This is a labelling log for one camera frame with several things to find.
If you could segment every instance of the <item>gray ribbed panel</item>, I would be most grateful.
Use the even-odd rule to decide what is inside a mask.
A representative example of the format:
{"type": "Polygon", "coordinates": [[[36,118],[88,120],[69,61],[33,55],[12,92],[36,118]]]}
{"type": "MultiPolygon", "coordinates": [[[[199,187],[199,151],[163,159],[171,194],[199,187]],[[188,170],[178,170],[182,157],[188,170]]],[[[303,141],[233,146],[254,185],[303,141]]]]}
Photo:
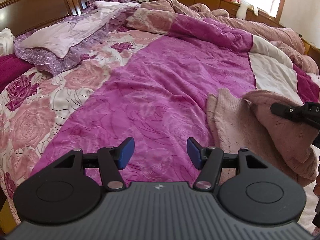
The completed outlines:
{"type": "Polygon", "coordinates": [[[209,193],[186,182],[133,182],[109,193],[87,217],[56,227],[23,222],[8,240],[310,240],[295,223],[259,228],[228,216],[209,193]]]}

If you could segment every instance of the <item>bed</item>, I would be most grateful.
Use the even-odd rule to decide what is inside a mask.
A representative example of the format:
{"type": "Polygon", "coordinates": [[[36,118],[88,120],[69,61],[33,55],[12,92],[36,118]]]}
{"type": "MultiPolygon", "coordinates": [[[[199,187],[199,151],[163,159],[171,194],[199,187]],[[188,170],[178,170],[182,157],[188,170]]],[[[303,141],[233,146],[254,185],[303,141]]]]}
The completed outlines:
{"type": "MultiPolygon", "coordinates": [[[[212,15],[203,6],[186,8],[173,0],[145,5],[86,1],[0,0],[0,29],[8,27],[19,36],[16,54],[37,65],[0,94],[1,187],[13,214],[14,190],[29,176],[73,148],[94,152],[128,136],[136,147],[121,172],[126,183],[192,183],[198,171],[185,142],[195,137],[202,145],[217,145],[206,104],[208,94],[217,95],[220,88],[235,98],[261,89],[298,104],[319,101],[319,70],[292,52],[303,47],[295,36],[272,45],[256,26],[244,31],[232,27],[236,23],[228,22],[223,11],[212,15]],[[81,35],[90,30],[85,36],[77,33],[79,40],[71,35],[69,44],[52,47],[70,34],[67,25],[79,26],[79,19],[95,25],[78,29],[81,35]],[[33,31],[46,26],[49,34],[33,31]],[[51,44],[39,45],[41,37],[51,44]]],[[[312,152],[318,162],[320,150],[312,147],[312,152]]],[[[98,171],[87,175],[100,182],[98,171]]],[[[318,198],[315,182],[307,184],[300,223],[312,232],[318,198]]]]}

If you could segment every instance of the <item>bed sheet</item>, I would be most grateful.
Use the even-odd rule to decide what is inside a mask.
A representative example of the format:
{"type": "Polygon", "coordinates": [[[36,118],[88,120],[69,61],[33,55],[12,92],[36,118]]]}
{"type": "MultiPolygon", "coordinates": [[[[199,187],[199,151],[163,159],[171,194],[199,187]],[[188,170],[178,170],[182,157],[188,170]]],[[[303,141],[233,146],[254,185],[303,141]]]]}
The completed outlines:
{"type": "MultiPolygon", "coordinates": [[[[301,104],[319,98],[319,86],[279,49],[212,19],[137,9],[89,56],[54,77],[32,68],[0,94],[1,186],[9,199],[69,150],[95,152],[128,136],[136,147],[121,171],[126,183],[193,183],[198,171],[186,141],[214,145],[209,93],[225,87],[239,98],[259,88],[301,104]]],[[[97,170],[86,174],[101,183],[97,170]]]]}

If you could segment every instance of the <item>white cloth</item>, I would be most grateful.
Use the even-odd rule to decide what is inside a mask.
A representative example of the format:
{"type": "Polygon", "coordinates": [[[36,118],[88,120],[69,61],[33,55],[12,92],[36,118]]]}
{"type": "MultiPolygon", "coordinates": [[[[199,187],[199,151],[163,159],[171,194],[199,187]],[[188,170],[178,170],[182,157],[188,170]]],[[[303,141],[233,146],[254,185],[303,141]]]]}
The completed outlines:
{"type": "Polygon", "coordinates": [[[0,32],[0,56],[5,56],[13,53],[13,41],[15,36],[9,28],[4,28],[0,32]]]}

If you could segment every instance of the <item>metal screw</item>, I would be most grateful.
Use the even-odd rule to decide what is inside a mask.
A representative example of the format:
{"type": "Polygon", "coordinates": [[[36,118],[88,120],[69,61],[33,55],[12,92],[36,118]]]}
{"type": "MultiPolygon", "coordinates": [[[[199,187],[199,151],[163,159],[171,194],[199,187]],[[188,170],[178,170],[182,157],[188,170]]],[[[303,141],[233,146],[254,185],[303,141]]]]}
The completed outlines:
{"type": "Polygon", "coordinates": [[[123,187],[123,183],[121,181],[114,180],[114,181],[110,181],[107,186],[108,188],[111,188],[111,189],[120,189],[123,187]]]}
{"type": "Polygon", "coordinates": [[[212,187],[212,184],[208,181],[198,181],[196,187],[200,189],[209,189],[212,187]]]}

